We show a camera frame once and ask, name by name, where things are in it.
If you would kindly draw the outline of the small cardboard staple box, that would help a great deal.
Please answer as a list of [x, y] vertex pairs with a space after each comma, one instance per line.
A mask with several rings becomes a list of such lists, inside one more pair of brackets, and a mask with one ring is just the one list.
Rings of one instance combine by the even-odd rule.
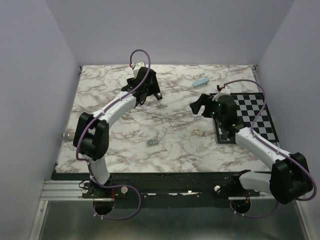
[[202, 136], [203, 133], [204, 133], [204, 131], [201, 130], [201, 129], [194, 129], [193, 132], [194, 132], [195, 134], [199, 135], [199, 136]]

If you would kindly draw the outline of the light blue stapler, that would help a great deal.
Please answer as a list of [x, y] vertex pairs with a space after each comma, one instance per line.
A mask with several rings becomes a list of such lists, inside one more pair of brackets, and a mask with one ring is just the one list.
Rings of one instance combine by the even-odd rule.
[[209, 83], [209, 81], [210, 81], [210, 80], [209, 80], [207, 77], [206, 77], [206, 78], [202, 78], [202, 79], [200, 79], [200, 80], [197, 80], [197, 81], [193, 82], [193, 83], [192, 83], [192, 87], [193, 87], [194, 89], [201, 88], [201, 87], [207, 85], [207, 84]]

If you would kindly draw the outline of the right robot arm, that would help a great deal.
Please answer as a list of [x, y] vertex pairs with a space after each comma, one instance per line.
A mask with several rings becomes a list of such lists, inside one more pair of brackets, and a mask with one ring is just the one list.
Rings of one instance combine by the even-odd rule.
[[213, 119], [228, 139], [233, 139], [269, 168], [270, 173], [251, 170], [239, 173], [230, 183], [230, 191], [234, 195], [241, 196], [247, 190], [255, 190], [271, 194], [285, 205], [309, 192], [316, 192], [306, 158], [299, 152], [292, 154], [282, 150], [259, 136], [238, 115], [238, 106], [231, 95], [202, 94], [189, 106], [195, 115], [204, 107], [203, 117]]

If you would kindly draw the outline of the staple tray with staples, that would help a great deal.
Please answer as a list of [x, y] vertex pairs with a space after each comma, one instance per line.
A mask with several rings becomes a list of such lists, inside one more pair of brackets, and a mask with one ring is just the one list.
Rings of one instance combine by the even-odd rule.
[[159, 140], [158, 139], [150, 139], [146, 142], [148, 147], [153, 147], [153, 146], [157, 146], [159, 144]]

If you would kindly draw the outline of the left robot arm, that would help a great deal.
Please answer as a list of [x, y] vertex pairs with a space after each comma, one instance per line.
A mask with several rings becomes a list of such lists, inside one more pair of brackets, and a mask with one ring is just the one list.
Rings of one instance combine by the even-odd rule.
[[134, 77], [126, 80], [127, 85], [110, 103], [93, 113], [83, 112], [78, 118], [73, 139], [76, 159], [86, 161], [90, 178], [95, 182], [93, 191], [101, 198], [107, 197], [111, 191], [105, 161], [111, 127], [125, 113], [143, 105], [147, 97], [162, 99], [154, 70], [141, 66], [133, 72]]

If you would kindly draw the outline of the black stapler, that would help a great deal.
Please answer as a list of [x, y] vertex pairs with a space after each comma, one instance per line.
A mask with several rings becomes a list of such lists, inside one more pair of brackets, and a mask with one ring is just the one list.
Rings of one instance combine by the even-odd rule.
[[163, 99], [163, 96], [162, 96], [162, 94], [161, 94], [160, 92], [154, 93], [153, 95], [155, 96], [155, 98], [156, 98], [158, 101], [160, 101], [160, 100]]

